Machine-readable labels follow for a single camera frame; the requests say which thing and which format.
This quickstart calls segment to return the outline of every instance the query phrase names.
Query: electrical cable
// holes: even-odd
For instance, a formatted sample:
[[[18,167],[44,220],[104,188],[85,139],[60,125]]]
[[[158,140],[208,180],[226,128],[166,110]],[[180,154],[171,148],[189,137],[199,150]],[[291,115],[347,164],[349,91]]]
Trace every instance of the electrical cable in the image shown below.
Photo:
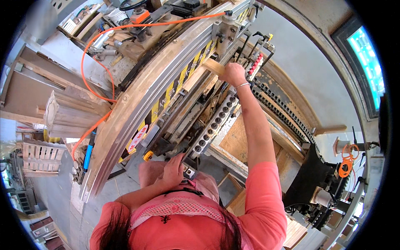
[[[204,18],[211,18],[211,17],[216,17],[216,16],[222,16],[222,15],[232,15],[232,11],[231,10],[226,10],[224,12],[221,13],[217,13],[217,14],[213,14],[213,15],[206,15],[206,16],[197,16],[197,17],[192,17],[192,18],[187,18],[187,19],[182,19],[182,20],[177,20],[177,21],[172,21],[172,22],[163,22],[163,23],[153,23],[153,24],[127,24],[127,25],[122,25],[122,26],[117,26],[117,27],[113,27],[113,28],[109,28],[105,31],[100,32],[99,34],[97,34],[94,38],[92,38],[89,42],[88,45],[86,46],[86,48],[83,51],[82,54],[82,60],[81,60],[81,64],[80,64],[80,72],[82,74],[82,80],[85,83],[86,87],[88,88],[88,90],[90,92],[92,92],[95,96],[97,96],[100,99],[106,100],[108,102],[113,102],[116,103],[117,100],[114,100],[114,95],[115,95],[115,90],[114,90],[114,80],[112,78],[112,75],[110,73],[110,71],[103,65],[101,64],[99,61],[97,61],[96,59],[94,59],[98,64],[100,64],[110,75],[111,78],[111,83],[112,83],[112,99],[108,99],[108,98],[104,98],[100,95],[98,95],[97,93],[95,93],[89,86],[89,84],[86,82],[86,78],[85,78],[85,74],[83,72],[83,62],[85,60],[85,55],[86,52],[88,51],[88,49],[90,48],[90,46],[92,45],[92,43],[98,38],[100,37],[102,34],[111,31],[111,30],[117,30],[117,29],[122,29],[122,28],[129,28],[129,27],[152,27],[152,26],[163,26],[163,25],[170,25],[170,24],[179,24],[182,22],[189,22],[189,21],[194,21],[194,20],[199,20],[199,19],[204,19]],[[88,131],[86,131],[84,133],[84,135],[79,139],[79,141],[75,144],[75,146],[73,147],[72,151],[71,151],[71,155],[72,155],[72,159],[75,161],[75,157],[74,157],[74,153],[76,148],[78,147],[78,145],[83,141],[83,139],[88,136],[88,134],[90,134],[100,123],[102,123],[104,120],[106,120],[106,118],[108,116],[110,116],[112,110],[110,112],[108,112],[105,116],[103,116],[100,120],[98,120],[96,122],[96,124],[94,124]]]
[[[97,126],[100,124],[100,123],[102,123],[107,117],[109,117],[110,116],[110,114],[111,114],[111,112],[112,112],[112,110],[110,110],[105,116],[103,116],[100,120],[98,120],[91,128],[89,128],[89,130],[88,131],[86,131],[84,134],[83,134],[83,136],[79,139],[79,141],[75,144],[75,146],[72,148],[72,151],[71,151],[71,156],[72,156],[72,159],[75,161],[75,156],[74,156],[74,154],[75,154],[75,150],[76,150],[76,148],[78,147],[78,145],[83,141],[83,139],[84,138],[86,138],[95,128],[97,128]]]
[[[358,151],[358,154],[356,157],[354,157],[351,153],[351,149],[352,147],[356,148]],[[347,148],[347,145],[344,146],[344,148],[342,149],[342,163],[340,164],[340,168],[339,168],[339,176],[342,178],[345,178],[349,175],[350,171],[353,169],[353,162],[355,159],[358,158],[358,156],[360,155],[360,150],[358,149],[358,146],[356,144],[352,144],[349,147],[349,155],[348,156],[343,156],[345,149]]]

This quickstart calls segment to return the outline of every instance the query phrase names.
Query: black steering wheel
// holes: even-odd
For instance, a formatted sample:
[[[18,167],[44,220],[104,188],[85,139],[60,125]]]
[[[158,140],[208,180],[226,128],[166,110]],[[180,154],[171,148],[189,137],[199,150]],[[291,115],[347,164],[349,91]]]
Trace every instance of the black steering wheel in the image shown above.
[[[127,11],[127,10],[132,10],[142,4],[145,4],[147,0],[142,0],[142,1],[131,1],[131,0],[124,0],[121,4],[120,7],[118,8],[120,11]]]

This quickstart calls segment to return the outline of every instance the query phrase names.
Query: window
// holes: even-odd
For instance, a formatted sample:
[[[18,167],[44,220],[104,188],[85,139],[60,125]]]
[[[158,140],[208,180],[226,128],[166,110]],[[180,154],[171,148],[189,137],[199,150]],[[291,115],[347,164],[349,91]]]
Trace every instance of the window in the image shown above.
[[[352,17],[332,34],[361,86],[370,118],[377,118],[380,97],[385,93],[381,66],[374,44],[357,17]]]
[[[385,93],[385,86],[383,83],[382,70],[380,69],[380,64],[372,42],[363,26],[350,36],[347,41],[353,48],[368,78],[375,109],[379,110],[380,97]]]

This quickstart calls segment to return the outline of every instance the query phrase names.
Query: woman's left hand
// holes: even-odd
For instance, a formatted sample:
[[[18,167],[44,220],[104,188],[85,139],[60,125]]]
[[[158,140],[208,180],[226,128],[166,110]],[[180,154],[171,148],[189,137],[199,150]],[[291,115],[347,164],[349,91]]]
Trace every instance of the woman's left hand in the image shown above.
[[[183,180],[183,164],[180,162],[185,154],[177,154],[172,157],[170,161],[164,167],[164,175],[160,182],[170,190],[176,187]]]

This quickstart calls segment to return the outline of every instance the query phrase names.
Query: silver bracelet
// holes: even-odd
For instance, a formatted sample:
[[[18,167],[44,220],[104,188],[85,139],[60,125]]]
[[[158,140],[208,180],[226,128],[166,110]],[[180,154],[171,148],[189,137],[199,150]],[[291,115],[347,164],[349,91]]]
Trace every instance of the silver bracelet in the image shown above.
[[[241,85],[237,86],[237,87],[235,88],[235,90],[237,91],[239,87],[242,87],[243,85],[247,85],[247,84],[250,86],[250,83],[247,82],[247,83],[244,83],[244,84],[241,84]]]

